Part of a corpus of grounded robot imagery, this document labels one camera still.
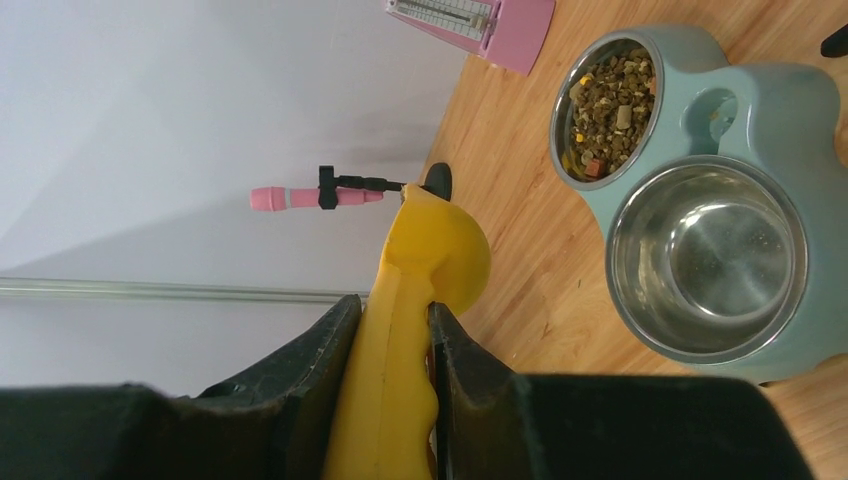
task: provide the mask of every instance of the food pellet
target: food pellet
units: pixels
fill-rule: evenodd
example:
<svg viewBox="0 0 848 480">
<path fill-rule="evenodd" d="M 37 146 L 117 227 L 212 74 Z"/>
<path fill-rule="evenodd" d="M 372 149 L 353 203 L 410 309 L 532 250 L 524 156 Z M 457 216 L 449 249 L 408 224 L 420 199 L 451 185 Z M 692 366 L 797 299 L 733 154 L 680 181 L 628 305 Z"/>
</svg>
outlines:
<svg viewBox="0 0 848 480">
<path fill-rule="evenodd" d="M 590 66 L 568 94 L 571 168 L 589 181 L 601 179 L 630 158 L 648 127 L 656 94 L 653 61 L 644 48 L 613 55 Z"/>
</svg>

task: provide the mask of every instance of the wall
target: wall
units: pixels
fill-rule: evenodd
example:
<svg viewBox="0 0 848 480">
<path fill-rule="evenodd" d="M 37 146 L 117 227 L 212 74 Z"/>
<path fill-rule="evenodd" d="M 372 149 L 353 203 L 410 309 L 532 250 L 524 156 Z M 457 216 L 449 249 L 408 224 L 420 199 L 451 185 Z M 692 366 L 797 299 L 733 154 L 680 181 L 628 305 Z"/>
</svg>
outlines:
<svg viewBox="0 0 848 480">
<path fill-rule="evenodd" d="M 368 290 L 397 196 L 247 199 L 417 178 L 464 55 L 380 3 L 0 2 L 0 276 Z M 197 393 L 324 310 L 0 299 L 0 384 Z"/>
</svg>

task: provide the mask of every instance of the double pet bowl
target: double pet bowl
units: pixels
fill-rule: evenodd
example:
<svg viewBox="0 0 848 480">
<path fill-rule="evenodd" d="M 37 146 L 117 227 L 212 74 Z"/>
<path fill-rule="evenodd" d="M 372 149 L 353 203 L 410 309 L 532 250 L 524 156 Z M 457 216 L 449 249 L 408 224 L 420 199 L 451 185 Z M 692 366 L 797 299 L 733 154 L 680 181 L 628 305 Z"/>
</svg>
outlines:
<svg viewBox="0 0 848 480">
<path fill-rule="evenodd" d="M 657 78 L 645 134 L 614 173 L 585 182 L 562 162 L 569 90 L 593 64 L 640 46 Z M 696 27 L 618 31 L 580 56 L 554 107 L 551 157 L 601 227 L 610 293 L 633 334 L 693 369 L 756 383 L 848 352 L 838 115 L 822 71 L 731 66 Z"/>
</svg>

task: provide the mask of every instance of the wood grain surface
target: wood grain surface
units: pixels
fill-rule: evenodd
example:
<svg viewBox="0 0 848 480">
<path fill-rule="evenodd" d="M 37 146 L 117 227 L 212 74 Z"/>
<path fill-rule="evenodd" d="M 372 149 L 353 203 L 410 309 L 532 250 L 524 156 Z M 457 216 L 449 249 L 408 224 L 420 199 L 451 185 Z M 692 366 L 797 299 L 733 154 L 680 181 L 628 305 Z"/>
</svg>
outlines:
<svg viewBox="0 0 848 480">
<path fill-rule="evenodd" d="M 621 322 L 605 283 L 598 225 L 548 156 L 551 109 L 577 55 L 609 31 L 668 22 L 706 28 L 731 63 L 800 62 L 827 71 L 843 98 L 835 142 L 848 163 L 848 57 L 819 55 L 821 41 L 848 22 L 844 0 L 562 0 L 529 77 L 469 57 L 429 162 L 451 165 L 454 201 L 492 247 L 488 289 L 462 323 L 516 370 L 689 373 Z M 817 477 L 848 478 L 848 358 L 764 392 Z"/>
</svg>

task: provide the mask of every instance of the empty metal bowl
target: empty metal bowl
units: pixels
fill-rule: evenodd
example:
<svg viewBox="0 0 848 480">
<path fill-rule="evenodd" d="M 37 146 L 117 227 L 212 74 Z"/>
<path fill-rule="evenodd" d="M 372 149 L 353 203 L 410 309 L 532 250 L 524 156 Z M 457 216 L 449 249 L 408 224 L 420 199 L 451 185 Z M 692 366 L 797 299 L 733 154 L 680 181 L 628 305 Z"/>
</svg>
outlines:
<svg viewBox="0 0 848 480">
<path fill-rule="evenodd" d="M 641 180 L 614 217 L 607 281 L 645 344 L 674 360 L 725 363 L 771 342 L 806 284 L 789 199 L 758 170 L 697 155 Z"/>
<path fill-rule="evenodd" d="M 588 182 L 586 180 L 582 180 L 574 172 L 574 170 L 568 166 L 579 161 L 576 158 L 570 158 L 571 150 L 573 148 L 573 142 L 571 142 L 571 135 L 569 134 L 572 123 L 573 104 L 571 102 L 571 98 L 568 97 L 568 92 L 571 90 L 571 87 L 573 87 L 574 84 L 589 71 L 589 68 L 592 65 L 605 62 L 613 55 L 620 55 L 624 52 L 629 52 L 630 50 L 640 47 L 644 47 L 648 51 L 651 61 L 654 63 L 654 72 L 656 73 L 657 78 L 657 94 L 654 98 L 654 109 L 651 112 L 651 118 L 648 121 L 645 133 L 642 135 L 642 140 L 621 168 L 597 181 Z M 565 77 L 565 81 L 560 87 L 556 103 L 554 103 L 554 110 L 551 114 L 551 123 L 548 132 L 551 161 L 553 162 L 554 169 L 556 169 L 560 178 L 574 189 L 595 190 L 608 185 L 610 182 L 620 177 L 639 157 L 639 154 L 648 142 L 648 138 L 654 131 L 654 127 L 657 123 L 657 117 L 659 116 L 660 108 L 662 106 L 664 82 L 665 76 L 663 74 L 663 63 L 662 58 L 660 57 L 659 48 L 657 48 L 656 44 L 650 37 L 637 30 L 620 30 L 608 33 L 599 38 L 582 54 L 580 54 L 580 57 L 577 58 L 577 61 L 571 67 L 571 70 L 569 70 L 568 75 Z"/>
</svg>

